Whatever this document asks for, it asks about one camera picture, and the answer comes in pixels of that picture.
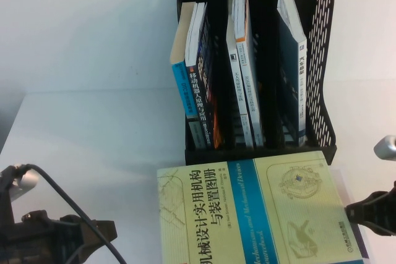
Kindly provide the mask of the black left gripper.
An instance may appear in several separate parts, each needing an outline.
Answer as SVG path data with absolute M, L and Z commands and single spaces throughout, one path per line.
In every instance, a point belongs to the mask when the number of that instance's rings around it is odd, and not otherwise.
M 107 241 L 118 238 L 114 221 L 92 220 L 91 224 Z M 1 225 L 1 263 L 80 264 L 101 248 L 102 243 L 76 215 L 53 220 L 44 210 L 33 211 L 20 223 Z

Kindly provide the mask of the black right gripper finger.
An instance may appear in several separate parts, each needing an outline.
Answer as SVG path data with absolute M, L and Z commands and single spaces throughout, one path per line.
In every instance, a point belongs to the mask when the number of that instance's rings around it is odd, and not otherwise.
M 395 236 L 395 222 L 391 221 L 388 216 L 365 215 L 357 219 L 356 224 L 369 228 L 379 236 Z
M 350 222 L 395 222 L 395 182 L 389 191 L 375 191 L 345 208 Z

